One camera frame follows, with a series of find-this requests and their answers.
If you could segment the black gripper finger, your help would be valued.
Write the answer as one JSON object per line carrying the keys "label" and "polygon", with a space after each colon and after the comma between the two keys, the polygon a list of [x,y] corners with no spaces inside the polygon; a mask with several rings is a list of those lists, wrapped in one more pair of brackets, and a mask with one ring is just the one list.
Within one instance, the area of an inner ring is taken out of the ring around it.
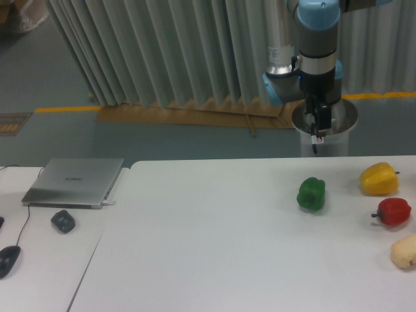
{"label": "black gripper finger", "polygon": [[305,104],[305,115],[311,124],[311,134],[325,137],[326,130],[332,127],[332,108],[318,96],[306,96]]}

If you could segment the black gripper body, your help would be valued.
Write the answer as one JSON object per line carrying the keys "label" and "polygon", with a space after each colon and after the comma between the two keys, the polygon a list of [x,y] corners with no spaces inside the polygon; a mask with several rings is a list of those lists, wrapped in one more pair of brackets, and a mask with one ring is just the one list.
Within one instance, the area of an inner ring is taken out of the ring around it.
{"label": "black gripper body", "polygon": [[313,99],[327,104],[334,104],[334,84],[335,70],[318,75],[306,73],[303,70],[300,71],[299,85],[307,104],[312,103]]}

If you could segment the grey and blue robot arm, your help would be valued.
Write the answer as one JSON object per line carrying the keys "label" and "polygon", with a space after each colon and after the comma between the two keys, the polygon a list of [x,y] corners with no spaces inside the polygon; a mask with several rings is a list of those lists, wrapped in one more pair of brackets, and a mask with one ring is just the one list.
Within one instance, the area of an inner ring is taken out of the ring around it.
{"label": "grey and blue robot arm", "polygon": [[358,118],[341,99],[341,14],[380,5],[384,1],[265,1],[268,66],[263,82],[269,102],[302,100],[292,122],[317,142],[344,133]]}

